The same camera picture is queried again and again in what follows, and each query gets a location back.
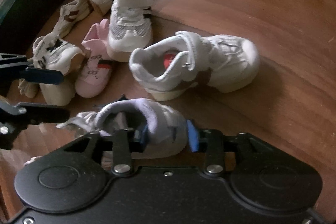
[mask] black metal bracket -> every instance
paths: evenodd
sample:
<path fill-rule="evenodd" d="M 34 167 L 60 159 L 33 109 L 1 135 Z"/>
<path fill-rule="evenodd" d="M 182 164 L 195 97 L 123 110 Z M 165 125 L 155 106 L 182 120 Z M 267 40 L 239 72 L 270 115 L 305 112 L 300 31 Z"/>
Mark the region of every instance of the black metal bracket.
<path fill-rule="evenodd" d="M 58 85 L 64 78 L 60 71 L 38 69 L 25 55 L 0 53 L 0 78 L 5 81 L 25 79 L 28 82 Z"/>

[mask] velcro strap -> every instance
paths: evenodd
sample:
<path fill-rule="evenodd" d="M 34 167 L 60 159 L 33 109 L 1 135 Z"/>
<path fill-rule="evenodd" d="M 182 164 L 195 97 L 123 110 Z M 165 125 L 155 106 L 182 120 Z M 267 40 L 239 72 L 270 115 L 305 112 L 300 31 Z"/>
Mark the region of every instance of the velcro strap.
<path fill-rule="evenodd" d="M 153 0 L 115 0 L 115 2 L 118 6 L 130 9 L 150 7 L 153 5 Z"/>

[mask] shoe toe cap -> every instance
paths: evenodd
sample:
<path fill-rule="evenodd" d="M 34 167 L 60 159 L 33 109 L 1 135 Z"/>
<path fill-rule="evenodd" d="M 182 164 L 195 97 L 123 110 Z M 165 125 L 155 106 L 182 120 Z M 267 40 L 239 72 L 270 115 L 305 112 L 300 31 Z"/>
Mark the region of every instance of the shoe toe cap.
<path fill-rule="evenodd" d="M 104 90 L 108 80 L 109 78 L 106 78 L 103 82 L 94 85 L 82 79 L 77 79 L 75 83 L 76 93 L 83 98 L 95 97 Z"/>
<path fill-rule="evenodd" d="M 259 54 L 256 45 L 248 39 L 245 39 L 241 47 L 243 52 L 245 53 L 246 61 L 249 63 L 250 66 L 259 66 Z"/>

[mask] shoe heel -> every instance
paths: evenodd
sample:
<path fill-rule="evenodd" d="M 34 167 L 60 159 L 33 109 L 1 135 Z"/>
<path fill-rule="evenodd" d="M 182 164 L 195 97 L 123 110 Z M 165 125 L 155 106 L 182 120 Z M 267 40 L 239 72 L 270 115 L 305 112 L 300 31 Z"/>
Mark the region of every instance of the shoe heel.
<path fill-rule="evenodd" d="M 155 91 L 147 90 L 147 89 L 145 90 L 149 92 L 156 101 L 161 102 L 161 101 L 168 101 L 168 100 L 175 99 L 181 96 L 187 89 L 167 91 L 167 92 L 155 92 Z"/>
<path fill-rule="evenodd" d="M 67 78 L 59 85 L 40 84 L 45 102 L 48 105 L 65 106 L 75 97 L 75 87 Z"/>

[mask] brown shoe accent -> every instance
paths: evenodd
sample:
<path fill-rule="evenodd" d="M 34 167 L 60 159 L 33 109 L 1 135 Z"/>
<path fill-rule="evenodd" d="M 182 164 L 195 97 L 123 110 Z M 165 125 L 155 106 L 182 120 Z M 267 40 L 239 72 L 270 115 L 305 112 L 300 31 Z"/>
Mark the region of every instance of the brown shoe accent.
<path fill-rule="evenodd" d="M 66 15 L 64 17 L 64 20 L 66 20 L 68 22 L 73 22 L 75 20 L 75 18 L 72 19 L 70 17 L 76 16 L 76 15 L 78 15 L 78 13 L 79 13 L 79 10 L 77 10 L 77 11 L 71 11 L 68 15 Z"/>

